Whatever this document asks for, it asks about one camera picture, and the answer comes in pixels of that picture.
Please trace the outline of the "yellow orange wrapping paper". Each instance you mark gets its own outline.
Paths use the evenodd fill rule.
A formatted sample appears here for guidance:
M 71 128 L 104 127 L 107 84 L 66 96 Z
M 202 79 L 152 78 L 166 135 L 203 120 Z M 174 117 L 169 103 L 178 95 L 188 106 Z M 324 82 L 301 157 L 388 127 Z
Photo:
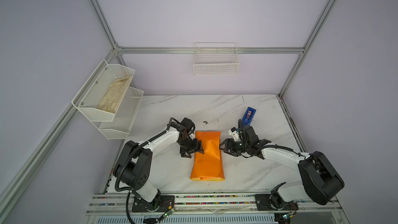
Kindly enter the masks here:
M 197 131 L 204 153 L 196 153 L 190 179 L 192 181 L 221 182 L 225 180 L 220 145 L 220 131 Z

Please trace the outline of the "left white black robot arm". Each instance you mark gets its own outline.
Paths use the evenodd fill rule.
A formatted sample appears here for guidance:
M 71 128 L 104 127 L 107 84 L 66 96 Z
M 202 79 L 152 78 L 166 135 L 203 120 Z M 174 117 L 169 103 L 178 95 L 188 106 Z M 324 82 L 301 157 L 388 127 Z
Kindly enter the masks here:
M 191 158 L 194 153 L 204 154 L 202 142 L 194 136 L 194 131 L 192 120 L 178 121 L 172 117 L 166 128 L 154 137 L 125 143 L 113 168 L 115 191 L 128 191 L 140 200 L 154 202 L 160 191 L 149 181 L 153 157 L 175 143 L 179 145 L 182 158 Z

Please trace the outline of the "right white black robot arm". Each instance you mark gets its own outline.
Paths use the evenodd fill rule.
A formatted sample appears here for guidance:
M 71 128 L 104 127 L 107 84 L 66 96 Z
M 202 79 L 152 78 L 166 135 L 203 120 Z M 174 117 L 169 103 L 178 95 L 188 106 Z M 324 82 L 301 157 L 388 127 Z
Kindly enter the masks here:
M 328 158 L 319 151 L 304 153 L 267 139 L 259 139 L 250 125 L 240 125 L 229 131 L 231 138 L 220 143 L 226 154 L 244 158 L 270 160 L 300 174 L 300 181 L 282 182 L 271 190 L 270 207 L 282 209 L 297 200 L 312 200 L 326 205 L 344 187 L 345 183 Z

